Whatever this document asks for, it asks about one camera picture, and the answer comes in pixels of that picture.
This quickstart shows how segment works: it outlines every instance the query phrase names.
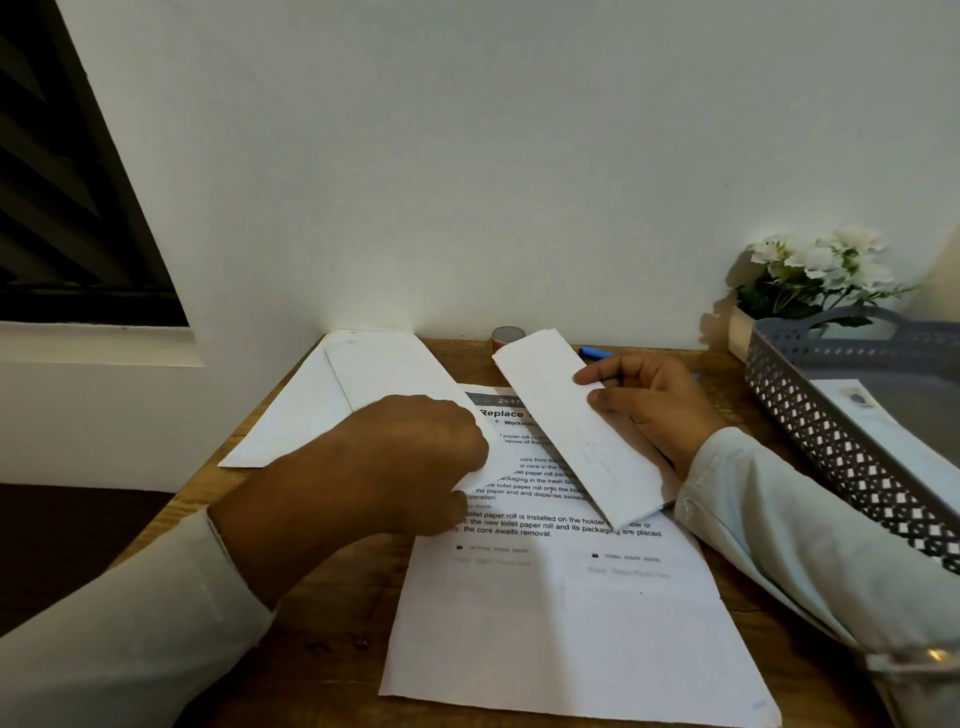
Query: paper sheet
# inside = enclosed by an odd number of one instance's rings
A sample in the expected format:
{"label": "paper sheet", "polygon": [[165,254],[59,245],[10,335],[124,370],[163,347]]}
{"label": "paper sheet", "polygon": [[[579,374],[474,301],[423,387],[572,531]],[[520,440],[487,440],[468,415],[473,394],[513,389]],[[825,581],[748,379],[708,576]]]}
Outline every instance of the paper sheet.
{"label": "paper sheet", "polygon": [[573,383],[584,363],[554,328],[508,344],[493,361],[611,526],[676,500],[679,479],[630,418],[601,416],[587,404],[587,393],[603,384]]}
{"label": "paper sheet", "polygon": [[324,434],[352,411],[324,353],[348,331],[331,331],[310,353],[221,468],[265,468]]}
{"label": "paper sheet", "polygon": [[469,410],[490,445],[487,462],[457,488],[468,491],[513,473],[520,463],[512,448],[473,405],[460,385],[413,333],[349,331],[324,348],[350,407],[356,411],[388,395],[426,395]]}
{"label": "paper sheet", "polygon": [[897,422],[859,379],[811,379],[810,383],[960,516],[960,470]]}
{"label": "paper sheet", "polygon": [[663,514],[613,533],[512,390],[464,388],[524,467],[417,539],[380,694],[779,726],[695,540]]}

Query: wooden desk surface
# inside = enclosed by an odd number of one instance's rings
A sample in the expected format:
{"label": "wooden desk surface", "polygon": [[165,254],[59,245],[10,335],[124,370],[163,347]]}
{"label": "wooden desk surface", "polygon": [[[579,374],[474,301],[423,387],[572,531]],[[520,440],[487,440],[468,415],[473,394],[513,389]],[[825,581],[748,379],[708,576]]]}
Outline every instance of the wooden desk surface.
{"label": "wooden desk surface", "polygon": [[[507,385],[486,343],[427,340],[426,344],[457,381]],[[674,353],[691,371],[700,373],[710,398],[731,424],[810,473],[800,453],[747,390],[743,365],[725,352]],[[284,382],[213,453],[118,562],[244,480],[247,472],[222,470],[217,463],[250,431]],[[261,645],[194,701],[180,725],[654,725],[378,697],[412,545],[413,540],[405,537],[375,536],[341,550],[318,567],[284,598],[276,624]],[[843,648],[780,606],[719,554],[708,547],[704,551],[723,601],[780,706],[785,727],[889,725],[873,688]]]}

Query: flower pot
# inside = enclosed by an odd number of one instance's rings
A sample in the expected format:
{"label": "flower pot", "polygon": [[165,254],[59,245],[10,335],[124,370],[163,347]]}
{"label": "flower pot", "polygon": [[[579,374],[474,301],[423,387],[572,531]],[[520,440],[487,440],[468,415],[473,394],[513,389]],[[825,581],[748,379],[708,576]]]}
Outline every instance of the flower pot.
{"label": "flower pot", "polygon": [[730,329],[727,332],[727,348],[736,358],[747,363],[750,337],[754,335],[756,320],[734,306],[730,314]]}

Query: light blue sleeve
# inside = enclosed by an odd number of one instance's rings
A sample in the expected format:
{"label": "light blue sleeve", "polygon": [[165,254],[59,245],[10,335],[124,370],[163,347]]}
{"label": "light blue sleeve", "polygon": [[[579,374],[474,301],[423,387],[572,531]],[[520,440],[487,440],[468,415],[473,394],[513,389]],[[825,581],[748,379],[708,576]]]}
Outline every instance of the light blue sleeve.
{"label": "light blue sleeve", "polygon": [[0,723],[165,728],[272,621],[201,511],[0,639]]}
{"label": "light blue sleeve", "polygon": [[[865,656],[960,645],[960,576],[735,427],[697,453],[676,518],[801,617]],[[957,673],[874,674],[901,726],[960,725]]]}

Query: blue pen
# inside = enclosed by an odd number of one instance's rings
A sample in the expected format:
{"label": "blue pen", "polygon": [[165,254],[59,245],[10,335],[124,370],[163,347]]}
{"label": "blue pen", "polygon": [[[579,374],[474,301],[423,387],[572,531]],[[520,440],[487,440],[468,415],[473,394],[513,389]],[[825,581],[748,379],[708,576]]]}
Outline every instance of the blue pen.
{"label": "blue pen", "polygon": [[588,359],[606,359],[608,356],[613,356],[613,352],[604,352],[602,349],[595,349],[594,347],[580,347],[577,353]]}

